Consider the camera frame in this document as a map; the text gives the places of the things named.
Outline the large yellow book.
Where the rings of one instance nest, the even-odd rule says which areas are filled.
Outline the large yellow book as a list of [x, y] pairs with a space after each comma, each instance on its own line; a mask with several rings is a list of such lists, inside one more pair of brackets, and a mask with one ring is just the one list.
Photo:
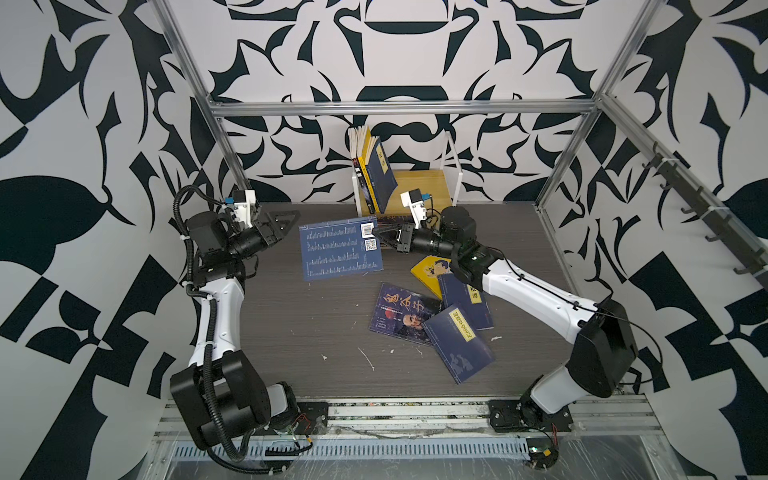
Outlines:
[[366, 187], [369, 193], [371, 206], [373, 208], [373, 213], [379, 214], [381, 210], [378, 206], [375, 189], [373, 185], [373, 180], [369, 170], [369, 163], [370, 163], [371, 155], [373, 153], [373, 148], [374, 148], [374, 139], [371, 134], [371, 130], [367, 125], [360, 126], [357, 129], [357, 146], [358, 146], [358, 162], [360, 164], [360, 169], [363, 174], [363, 178], [366, 182]]

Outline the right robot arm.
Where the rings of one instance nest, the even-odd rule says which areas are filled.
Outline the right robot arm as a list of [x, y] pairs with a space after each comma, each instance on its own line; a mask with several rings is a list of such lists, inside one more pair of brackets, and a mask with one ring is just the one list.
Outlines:
[[480, 243], [476, 222], [463, 207], [448, 207], [436, 230], [418, 224], [377, 226], [373, 235], [401, 253], [447, 257], [456, 278], [522, 309], [572, 346], [567, 362], [535, 380], [507, 417], [504, 428], [543, 429], [570, 404], [608, 398], [637, 358], [632, 324], [611, 299], [601, 302], [557, 288]]

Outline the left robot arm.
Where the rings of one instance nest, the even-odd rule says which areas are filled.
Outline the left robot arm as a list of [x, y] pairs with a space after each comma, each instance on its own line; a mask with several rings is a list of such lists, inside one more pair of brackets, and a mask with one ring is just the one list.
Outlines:
[[300, 415], [292, 388], [267, 385], [240, 346], [247, 260], [280, 242], [296, 225], [295, 210], [263, 213], [254, 191], [218, 200], [195, 185], [181, 187], [172, 211], [185, 247], [181, 281], [201, 308], [188, 366], [170, 379], [172, 399], [196, 447], [221, 467], [268, 475], [246, 463], [250, 439], [289, 432]]

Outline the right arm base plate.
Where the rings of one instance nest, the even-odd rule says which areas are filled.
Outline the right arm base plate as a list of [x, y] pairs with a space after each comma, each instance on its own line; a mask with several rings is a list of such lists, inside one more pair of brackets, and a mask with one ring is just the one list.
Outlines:
[[529, 398], [492, 399], [487, 402], [490, 427], [497, 433], [544, 431], [570, 432], [573, 423], [568, 407], [546, 413]]

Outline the purple portrait book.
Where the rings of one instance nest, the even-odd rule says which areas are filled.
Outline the purple portrait book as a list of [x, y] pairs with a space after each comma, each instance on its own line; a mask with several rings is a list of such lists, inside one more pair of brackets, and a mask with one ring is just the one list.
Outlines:
[[380, 335], [430, 345], [424, 323], [441, 310], [442, 302], [436, 298], [391, 283], [382, 283], [369, 330]]

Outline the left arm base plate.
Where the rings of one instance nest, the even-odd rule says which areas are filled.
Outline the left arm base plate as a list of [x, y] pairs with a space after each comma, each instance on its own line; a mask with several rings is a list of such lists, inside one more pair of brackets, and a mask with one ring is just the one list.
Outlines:
[[312, 435], [327, 427], [330, 404], [325, 401], [302, 401], [273, 416], [270, 430], [275, 433]]

